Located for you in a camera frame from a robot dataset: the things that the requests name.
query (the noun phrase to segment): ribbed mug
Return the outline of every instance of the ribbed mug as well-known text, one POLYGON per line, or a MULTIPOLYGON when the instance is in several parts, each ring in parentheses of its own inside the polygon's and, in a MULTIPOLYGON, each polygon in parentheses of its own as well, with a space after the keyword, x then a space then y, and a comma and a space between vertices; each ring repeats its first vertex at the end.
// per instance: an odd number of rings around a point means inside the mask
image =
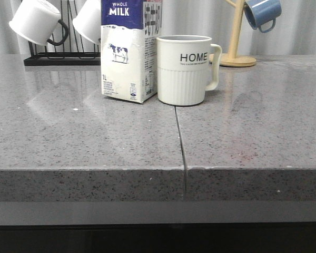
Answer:
POLYGON ((160 101, 179 106, 195 105, 204 101, 206 91, 217 87, 222 49, 211 41, 210 37, 197 35, 157 38, 160 101), (209 82, 211 47, 214 48, 214 58, 212 80, 209 82))

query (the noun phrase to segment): hanging mug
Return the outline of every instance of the hanging mug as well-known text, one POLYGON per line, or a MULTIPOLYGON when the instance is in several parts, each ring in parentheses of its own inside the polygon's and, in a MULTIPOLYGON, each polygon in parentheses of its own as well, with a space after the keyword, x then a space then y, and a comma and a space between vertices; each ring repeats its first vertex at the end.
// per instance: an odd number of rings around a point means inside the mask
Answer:
POLYGON ((276 18, 281 15, 282 8, 279 0, 249 0, 246 1, 244 13, 251 27, 257 28, 261 33, 267 33, 274 29, 276 18), (272 21, 272 26, 263 30, 261 26, 272 21))
POLYGON ((46 0, 23 0, 9 26, 28 41, 46 46, 48 43, 59 46, 68 37, 68 27, 61 20, 59 10, 46 0), (49 37, 60 23, 65 31, 61 41, 54 42, 49 37))
POLYGON ((77 17, 73 19, 73 26, 88 41, 100 44, 101 1, 87 0, 77 17))

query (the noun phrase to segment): blue mug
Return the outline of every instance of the blue mug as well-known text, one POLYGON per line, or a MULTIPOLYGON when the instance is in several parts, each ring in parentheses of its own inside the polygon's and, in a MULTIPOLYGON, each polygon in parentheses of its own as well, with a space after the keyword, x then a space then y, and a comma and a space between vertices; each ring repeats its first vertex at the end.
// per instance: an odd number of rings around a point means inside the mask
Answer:
POLYGON ((261 33, 267 33, 274 29, 276 18, 281 15, 282 8, 279 0, 249 0, 246 1, 244 13, 251 27, 257 28, 261 33), (273 21, 272 26, 262 30, 261 25, 273 21))

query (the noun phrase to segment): countertop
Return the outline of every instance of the countertop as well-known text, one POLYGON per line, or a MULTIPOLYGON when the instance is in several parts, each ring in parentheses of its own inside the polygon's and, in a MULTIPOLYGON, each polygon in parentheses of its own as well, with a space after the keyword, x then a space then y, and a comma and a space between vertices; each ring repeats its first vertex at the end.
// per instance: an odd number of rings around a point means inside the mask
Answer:
POLYGON ((196 106, 0 55, 0 225, 316 221, 316 56, 220 67, 196 106))

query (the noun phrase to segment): wooden base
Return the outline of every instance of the wooden base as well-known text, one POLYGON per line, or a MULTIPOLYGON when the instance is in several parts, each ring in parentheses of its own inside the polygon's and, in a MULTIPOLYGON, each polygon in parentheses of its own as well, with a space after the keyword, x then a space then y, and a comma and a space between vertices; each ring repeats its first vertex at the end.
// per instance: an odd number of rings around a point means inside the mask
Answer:
POLYGON ((228 67, 250 67, 256 64, 256 59, 250 56, 237 55, 236 58, 228 58, 227 54, 221 55, 220 65, 228 67))

